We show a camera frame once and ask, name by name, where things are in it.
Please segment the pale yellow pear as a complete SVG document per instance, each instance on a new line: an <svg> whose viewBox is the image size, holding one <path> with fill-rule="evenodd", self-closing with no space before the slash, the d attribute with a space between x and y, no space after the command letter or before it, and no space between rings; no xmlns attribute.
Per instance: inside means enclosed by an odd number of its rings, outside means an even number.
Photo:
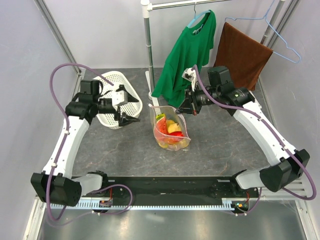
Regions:
<svg viewBox="0 0 320 240"><path fill-rule="evenodd" d="M175 131L182 131L182 129L178 123L171 124L169 127L167 127L168 133L172 133Z"/></svg>

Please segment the orange peach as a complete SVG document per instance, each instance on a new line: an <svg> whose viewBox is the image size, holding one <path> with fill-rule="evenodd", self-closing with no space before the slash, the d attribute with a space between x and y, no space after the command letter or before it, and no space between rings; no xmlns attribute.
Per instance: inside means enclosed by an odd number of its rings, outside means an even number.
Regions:
<svg viewBox="0 0 320 240"><path fill-rule="evenodd" d="M176 122L174 120L168 119L166 120L166 126L169 127L171 124L175 124Z"/></svg>

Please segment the red mango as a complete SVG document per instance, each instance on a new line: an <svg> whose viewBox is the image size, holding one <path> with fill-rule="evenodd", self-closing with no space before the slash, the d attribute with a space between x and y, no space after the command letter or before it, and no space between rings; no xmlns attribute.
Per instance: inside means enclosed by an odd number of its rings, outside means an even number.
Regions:
<svg viewBox="0 0 320 240"><path fill-rule="evenodd" d="M169 133L169 135L174 137L182 137L182 138L185 136L182 131L174 131Z"/></svg>

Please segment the clear zip top bag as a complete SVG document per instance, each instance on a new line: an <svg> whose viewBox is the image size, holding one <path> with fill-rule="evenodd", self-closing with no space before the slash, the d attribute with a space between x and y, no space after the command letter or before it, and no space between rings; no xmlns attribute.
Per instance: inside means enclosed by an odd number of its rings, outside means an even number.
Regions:
<svg viewBox="0 0 320 240"><path fill-rule="evenodd" d="M176 109L172 106L148 106L153 135L158 145L168 151L187 148L191 139L185 118L176 114Z"/></svg>

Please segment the watermelon slice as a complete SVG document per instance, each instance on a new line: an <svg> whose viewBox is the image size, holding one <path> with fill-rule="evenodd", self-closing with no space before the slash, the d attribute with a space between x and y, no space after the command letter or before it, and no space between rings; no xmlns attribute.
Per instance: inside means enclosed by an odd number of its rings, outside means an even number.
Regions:
<svg viewBox="0 0 320 240"><path fill-rule="evenodd" d="M164 134L167 135L168 131L167 131L167 120L166 118L163 116L161 118L156 119L156 124L155 124L155 128L154 128L154 132L157 136Z"/></svg>

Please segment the yellow banana bunch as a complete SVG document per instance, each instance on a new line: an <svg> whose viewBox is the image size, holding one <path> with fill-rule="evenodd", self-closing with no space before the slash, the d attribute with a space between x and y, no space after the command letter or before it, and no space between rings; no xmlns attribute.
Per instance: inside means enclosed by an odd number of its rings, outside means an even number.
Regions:
<svg viewBox="0 0 320 240"><path fill-rule="evenodd" d="M156 121L159 121L159 120L161 120L163 118L166 118L166 115L164 113L161 113L161 114L156 115L155 119L156 119Z"/></svg>

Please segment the yellow mango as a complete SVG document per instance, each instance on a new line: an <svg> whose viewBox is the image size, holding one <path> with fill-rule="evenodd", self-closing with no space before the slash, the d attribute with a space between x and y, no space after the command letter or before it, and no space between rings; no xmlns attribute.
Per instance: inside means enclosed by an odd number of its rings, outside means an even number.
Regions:
<svg viewBox="0 0 320 240"><path fill-rule="evenodd" d="M179 141L168 139L167 141L158 141L157 143L161 148L170 151L178 151L180 149L186 148L189 145L189 141L187 139L181 139Z"/></svg>

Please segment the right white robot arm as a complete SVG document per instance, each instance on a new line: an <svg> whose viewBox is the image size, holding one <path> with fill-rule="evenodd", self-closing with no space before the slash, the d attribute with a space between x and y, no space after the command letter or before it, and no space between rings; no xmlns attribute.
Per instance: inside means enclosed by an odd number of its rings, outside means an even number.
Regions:
<svg viewBox="0 0 320 240"><path fill-rule="evenodd" d="M185 90L185 100L177 113L197 115L203 106L217 104L245 127L269 163L266 168L235 174L235 181L229 184L230 193L240 197L253 187L265 187L275 193L300 178L309 153L297 150L279 134L252 93L245 87L235 87L227 67L213 67L207 73L210 84L204 85L195 67L184 70L182 78L191 85Z"/></svg>

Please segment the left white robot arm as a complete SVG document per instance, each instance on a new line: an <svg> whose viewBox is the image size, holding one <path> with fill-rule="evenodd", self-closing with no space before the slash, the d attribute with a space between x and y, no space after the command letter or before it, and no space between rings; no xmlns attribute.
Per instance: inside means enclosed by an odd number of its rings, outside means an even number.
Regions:
<svg viewBox="0 0 320 240"><path fill-rule="evenodd" d="M97 115L111 115L119 127L139 121L136 114L125 113L127 104L141 104L128 81L116 82L108 89L100 80L81 81L80 91L62 111L65 120L50 160L42 172L33 173L30 179L42 202L74 207L89 193L99 197L109 193L105 173L97 170L73 178L73 166L81 141Z"/></svg>

